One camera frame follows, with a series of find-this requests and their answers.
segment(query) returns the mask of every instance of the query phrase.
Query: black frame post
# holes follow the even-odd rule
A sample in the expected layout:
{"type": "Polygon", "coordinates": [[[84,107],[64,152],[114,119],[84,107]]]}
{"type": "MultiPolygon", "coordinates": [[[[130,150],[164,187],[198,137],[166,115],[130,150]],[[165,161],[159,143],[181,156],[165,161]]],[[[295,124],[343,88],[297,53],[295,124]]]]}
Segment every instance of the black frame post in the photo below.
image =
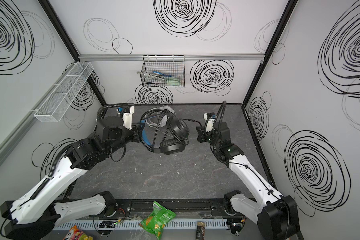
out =
{"type": "Polygon", "coordinates": [[[267,47],[267,50],[265,51],[265,57],[262,63],[260,63],[256,74],[254,75],[254,78],[251,82],[250,88],[248,89],[247,94],[245,95],[244,101],[243,101],[243,107],[245,108],[248,102],[250,101],[250,98],[254,92],[254,89],[256,88],[256,85],[258,84],[261,76],[263,75],[263,72],[265,70],[265,67],[268,64],[268,61],[272,57],[272,53],[278,44],[278,41],[280,39],[281,34],[284,31],[285,26],[287,25],[289,21],[289,17],[292,15],[292,12],[298,3],[299,0],[289,0],[287,3],[287,6],[284,9],[283,14],[281,15],[280,21],[276,27],[275,32],[273,33],[273,36],[271,38],[271,41],[269,42],[269,45],[267,47]]]}
{"type": "MultiPolygon", "coordinates": [[[[52,5],[48,0],[38,0],[41,7],[43,8],[44,12],[48,16],[49,20],[55,27],[56,31],[58,32],[62,42],[67,47],[67,50],[71,54],[74,61],[79,61],[79,52],[76,50],[75,46],[73,45],[72,40],[69,38],[67,32],[65,31],[64,27],[62,26],[55,10],[53,9],[52,5]]],[[[93,81],[92,76],[90,75],[87,79],[87,83],[91,87],[92,91],[95,93],[97,99],[99,100],[102,106],[106,105],[106,100],[104,99],[103,95],[99,91],[98,87],[96,86],[95,82],[93,81]]]]}

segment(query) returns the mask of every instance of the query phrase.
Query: silver metal bar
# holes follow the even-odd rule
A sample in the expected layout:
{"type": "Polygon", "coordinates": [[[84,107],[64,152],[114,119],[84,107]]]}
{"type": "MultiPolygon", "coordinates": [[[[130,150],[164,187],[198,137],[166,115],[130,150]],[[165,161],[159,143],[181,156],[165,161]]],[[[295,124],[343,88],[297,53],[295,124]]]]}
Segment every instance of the silver metal bar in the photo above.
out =
{"type": "MultiPolygon", "coordinates": [[[[147,54],[105,54],[105,55],[80,55],[80,61],[143,61],[147,54]]],[[[176,61],[181,60],[181,54],[149,54],[150,60],[176,61]]],[[[224,53],[224,54],[183,54],[186,61],[199,60],[263,60],[262,53],[224,53]]]]}
{"type": "MultiPolygon", "coordinates": [[[[33,109],[37,109],[41,104],[48,98],[48,96],[55,89],[55,85],[64,78],[69,71],[75,65],[71,65],[61,76],[60,78],[49,88],[49,90],[44,94],[44,96],[35,104],[33,109]]],[[[5,161],[5,159],[11,154],[14,148],[19,144],[21,139],[29,131],[35,122],[38,120],[33,116],[34,111],[29,111],[26,116],[20,121],[20,123],[13,129],[13,131],[4,139],[0,144],[0,166],[5,161]]]]}

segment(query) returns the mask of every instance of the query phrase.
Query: white wire basket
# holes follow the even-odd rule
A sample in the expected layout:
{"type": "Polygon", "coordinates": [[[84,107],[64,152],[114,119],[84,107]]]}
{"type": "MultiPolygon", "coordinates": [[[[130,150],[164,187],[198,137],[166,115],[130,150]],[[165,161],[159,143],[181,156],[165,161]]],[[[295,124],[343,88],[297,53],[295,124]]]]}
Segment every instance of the white wire basket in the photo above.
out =
{"type": "Polygon", "coordinates": [[[59,122],[93,71],[90,62],[77,62],[34,114],[40,122],[59,122]]]}

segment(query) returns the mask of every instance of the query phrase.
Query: headphone ear cup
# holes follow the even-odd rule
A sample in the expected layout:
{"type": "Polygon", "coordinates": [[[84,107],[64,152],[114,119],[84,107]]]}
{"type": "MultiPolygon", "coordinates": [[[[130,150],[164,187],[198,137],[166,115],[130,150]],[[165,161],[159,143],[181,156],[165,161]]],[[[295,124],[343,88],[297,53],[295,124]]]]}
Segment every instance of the headphone ear cup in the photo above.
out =
{"type": "Polygon", "coordinates": [[[160,151],[165,155],[182,152],[184,149],[185,145],[176,138],[167,139],[160,143],[160,151]]]}

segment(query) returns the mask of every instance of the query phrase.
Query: ear cushion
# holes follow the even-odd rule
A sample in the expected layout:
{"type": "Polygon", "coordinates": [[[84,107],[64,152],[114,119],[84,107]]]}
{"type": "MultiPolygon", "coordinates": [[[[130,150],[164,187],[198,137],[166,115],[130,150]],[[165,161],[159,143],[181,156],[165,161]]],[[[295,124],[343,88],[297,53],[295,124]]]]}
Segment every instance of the ear cushion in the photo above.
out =
{"type": "Polygon", "coordinates": [[[167,147],[167,146],[171,146],[171,145],[178,144],[178,143],[181,143],[181,142],[178,141],[176,138],[171,138],[171,139],[162,141],[160,143],[160,147],[167,147]]]}

